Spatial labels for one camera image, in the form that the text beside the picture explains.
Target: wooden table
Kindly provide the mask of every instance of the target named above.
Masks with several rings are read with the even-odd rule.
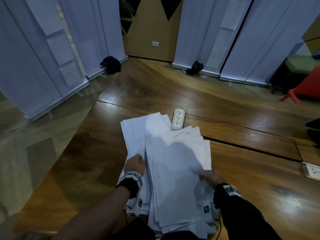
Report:
[[[304,124],[312,107],[253,99],[184,76],[152,61],[129,59],[110,79],[58,161],[18,215],[13,229],[52,235],[110,193],[127,151],[120,121],[175,108],[211,140],[212,164],[261,210],[282,239],[320,238],[320,182],[302,160],[320,164]],[[118,229],[124,226],[121,218]],[[250,226],[243,224],[243,232]],[[227,239],[222,229],[219,239]]]

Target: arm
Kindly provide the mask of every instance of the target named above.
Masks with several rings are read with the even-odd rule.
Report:
[[[144,174],[145,161],[137,154],[127,160],[124,172],[135,171]],[[52,240],[96,240],[109,235],[123,212],[131,191],[124,186],[117,187],[100,203],[80,212],[70,220]]]
[[[212,168],[212,174],[200,174],[215,189],[214,204],[220,208],[224,226],[230,240],[242,234],[246,239],[280,239],[276,231],[263,218],[262,213],[247,200],[230,196],[223,186],[228,185],[221,174]]]

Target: person's right hand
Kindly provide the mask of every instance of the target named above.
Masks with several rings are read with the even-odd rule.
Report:
[[[131,171],[137,172],[142,177],[146,168],[146,160],[142,160],[140,154],[136,154],[132,158],[128,159],[124,166],[124,173]]]
[[[201,180],[205,180],[213,189],[215,189],[218,184],[225,183],[226,181],[213,166],[211,166],[211,169],[212,173],[200,173],[199,177]]]

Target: wall outlet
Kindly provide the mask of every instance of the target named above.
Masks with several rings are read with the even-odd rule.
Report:
[[[302,168],[308,178],[320,181],[320,167],[312,164],[304,164]]]
[[[183,109],[176,108],[174,111],[171,129],[180,130],[183,128],[185,112]]]

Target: stack of white paper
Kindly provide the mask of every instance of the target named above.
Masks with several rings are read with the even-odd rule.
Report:
[[[189,230],[206,239],[215,233],[214,191],[199,178],[211,170],[210,141],[203,140],[199,128],[172,131],[169,117],[160,113],[123,120],[121,127],[127,159],[139,153],[147,165],[142,189],[126,212],[149,215],[148,226],[159,237]]]

